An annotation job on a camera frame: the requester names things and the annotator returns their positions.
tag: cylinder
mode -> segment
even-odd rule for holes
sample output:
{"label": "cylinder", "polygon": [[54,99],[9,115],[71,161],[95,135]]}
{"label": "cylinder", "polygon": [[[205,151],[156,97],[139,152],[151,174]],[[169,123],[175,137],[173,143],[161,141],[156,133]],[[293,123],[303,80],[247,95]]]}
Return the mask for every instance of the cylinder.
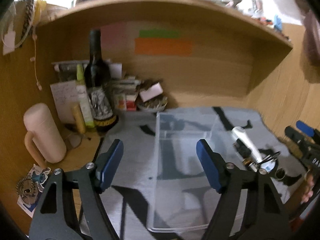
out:
{"label": "cylinder", "polygon": [[23,115],[23,122],[33,133],[33,142],[48,162],[57,163],[64,158],[67,147],[46,104],[39,103],[29,108]]}

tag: blue object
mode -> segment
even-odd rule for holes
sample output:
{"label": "blue object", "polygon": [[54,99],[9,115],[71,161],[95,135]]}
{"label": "blue object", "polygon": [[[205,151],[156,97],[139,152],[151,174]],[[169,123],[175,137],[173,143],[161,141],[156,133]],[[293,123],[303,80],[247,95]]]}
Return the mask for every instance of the blue object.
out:
{"label": "blue object", "polygon": [[196,144],[196,152],[199,161],[204,169],[204,173],[207,176],[210,187],[214,188],[218,193],[222,193],[223,188],[227,185],[221,183],[223,181],[223,173],[225,162],[220,154],[211,150],[206,140],[201,139]]}
{"label": "blue object", "polygon": [[300,120],[296,122],[296,127],[309,137],[313,137],[315,135],[315,130]]}
{"label": "blue object", "polygon": [[274,28],[279,31],[282,32],[282,21],[281,18],[278,15],[275,15],[275,20],[274,20]]}
{"label": "blue object", "polygon": [[122,159],[124,151],[123,142],[120,140],[115,140],[108,152],[102,153],[101,155],[110,156],[106,165],[102,168],[100,172],[96,174],[100,181],[99,188],[105,191],[111,186],[112,180],[116,174],[119,163]]}

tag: hanging cord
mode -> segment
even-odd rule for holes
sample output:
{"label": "hanging cord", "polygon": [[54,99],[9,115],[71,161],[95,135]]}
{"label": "hanging cord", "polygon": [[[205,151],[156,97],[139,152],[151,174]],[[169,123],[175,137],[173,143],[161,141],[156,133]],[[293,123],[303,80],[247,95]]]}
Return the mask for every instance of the hanging cord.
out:
{"label": "hanging cord", "polygon": [[36,35],[36,29],[33,28],[33,33],[32,33],[32,39],[33,39],[33,43],[35,45],[35,56],[32,57],[30,59],[31,62],[34,62],[34,66],[35,66],[35,76],[36,76],[36,81],[37,81],[37,86],[39,88],[40,91],[42,91],[42,86],[38,80],[38,77],[37,77],[37,68],[36,68],[36,57],[37,57],[37,46],[36,46],[36,40],[38,39],[37,35]]}
{"label": "hanging cord", "polygon": [[[25,32],[24,36],[22,37],[21,41],[19,41],[19,43],[14,46],[15,49],[18,48],[18,47],[20,47],[20,46],[22,45],[22,43],[23,43],[23,42],[25,41],[25,39],[28,37],[28,34],[29,34],[29,32],[30,32],[30,30],[31,30],[31,28],[32,28],[32,24],[33,24],[33,21],[34,21],[34,19],[35,19],[35,14],[36,14],[35,3],[36,3],[36,1],[34,1],[34,2],[33,2],[33,5],[32,5],[33,14],[32,14],[32,16],[31,16],[31,20],[30,20],[30,22],[29,22],[29,26],[28,26],[28,28],[26,29],[26,32]],[[11,46],[8,46],[7,44],[5,44],[5,42],[4,42],[4,27],[1,29],[1,40],[2,40],[2,42],[3,42],[3,44],[4,44],[4,46],[6,46],[6,47],[8,47],[8,48],[11,47]]]}

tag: metal pivot bolt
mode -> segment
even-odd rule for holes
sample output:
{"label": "metal pivot bolt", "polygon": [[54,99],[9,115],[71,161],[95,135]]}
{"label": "metal pivot bolt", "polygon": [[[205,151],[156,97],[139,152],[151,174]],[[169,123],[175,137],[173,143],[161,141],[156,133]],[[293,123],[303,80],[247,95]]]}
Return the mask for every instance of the metal pivot bolt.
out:
{"label": "metal pivot bolt", "polygon": [[57,169],[54,170],[53,174],[54,174],[54,175],[58,175],[58,174],[61,173],[61,171],[62,171],[62,169],[57,168]]}
{"label": "metal pivot bolt", "polygon": [[262,174],[262,175],[266,175],[267,174],[267,171],[265,169],[259,169],[259,173]]}
{"label": "metal pivot bolt", "polygon": [[235,165],[233,163],[227,163],[226,167],[227,167],[227,169],[232,170],[235,168]]}
{"label": "metal pivot bolt", "polygon": [[94,163],[87,163],[85,165],[85,167],[89,170],[89,169],[92,169],[94,167]]}

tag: finger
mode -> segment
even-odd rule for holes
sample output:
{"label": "finger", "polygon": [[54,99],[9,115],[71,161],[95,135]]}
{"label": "finger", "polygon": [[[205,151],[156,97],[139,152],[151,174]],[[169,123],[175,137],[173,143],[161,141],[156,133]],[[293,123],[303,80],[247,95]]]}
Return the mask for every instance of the finger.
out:
{"label": "finger", "polygon": [[313,191],[311,190],[308,194],[307,194],[307,197],[312,197],[313,195]]}
{"label": "finger", "polygon": [[304,194],[306,195],[310,191],[310,187],[306,186],[304,189]]}
{"label": "finger", "polygon": [[309,200],[308,196],[302,198],[302,202],[304,202],[304,203],[308,202],[308,200]]}
{"label": "finger", "polygon": [[313,175],[311,173],[307,174],[306,181],[308,184],[313,183]]}
{"label": "finger", "polygon": [[308,183],[308,186],[309,186],[309,187],[313,187],[313,186],[315,185],[315,183],[313,182],[313,180],[310,181],[310,182],[307,182],[307,183]]}

